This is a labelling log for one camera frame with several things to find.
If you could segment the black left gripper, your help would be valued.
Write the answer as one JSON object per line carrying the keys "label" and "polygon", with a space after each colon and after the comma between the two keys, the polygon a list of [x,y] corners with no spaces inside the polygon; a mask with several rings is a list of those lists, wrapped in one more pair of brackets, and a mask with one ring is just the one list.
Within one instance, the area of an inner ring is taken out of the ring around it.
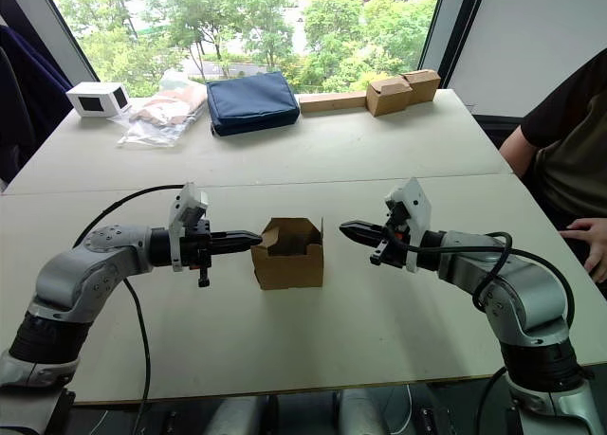
{"label": "black left gripper", "polygon": [[245,230],[215,231],[211,234],[210,221],[201,219],[195,225],[185,227],[185,234],[180,239],[181,263],[190,270],[197,270],[197,284],[200,288],[206,288],[211,285],[208,275],[212,266],[211,254],[246,252],[261,242],[261,236]]}

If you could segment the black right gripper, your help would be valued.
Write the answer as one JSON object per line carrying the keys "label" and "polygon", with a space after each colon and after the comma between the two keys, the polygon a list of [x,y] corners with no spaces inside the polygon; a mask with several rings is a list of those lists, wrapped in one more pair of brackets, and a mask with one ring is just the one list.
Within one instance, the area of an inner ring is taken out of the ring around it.
{"label": "black right gripper", "polygon": [[403,268],[410,239],[410,229],[407,226],[409,218],[406,208],[395,206],[388,214],[384,226],[355,220],[340,224],[339,230],[351,241],[374,249],[370,257],[371,264]]}

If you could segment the person's left hand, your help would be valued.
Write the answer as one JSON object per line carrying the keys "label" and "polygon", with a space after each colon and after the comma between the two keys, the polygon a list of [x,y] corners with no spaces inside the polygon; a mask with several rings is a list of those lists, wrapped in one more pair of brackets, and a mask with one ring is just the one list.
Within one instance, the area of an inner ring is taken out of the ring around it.
{"label": "person's left hand", "polygon": [[583,262],[584,269],[594,283],[606,281],[606,219],[580,218],[565,230],[560,231],[563,239],[582,241],[589,245],[588,257]]}

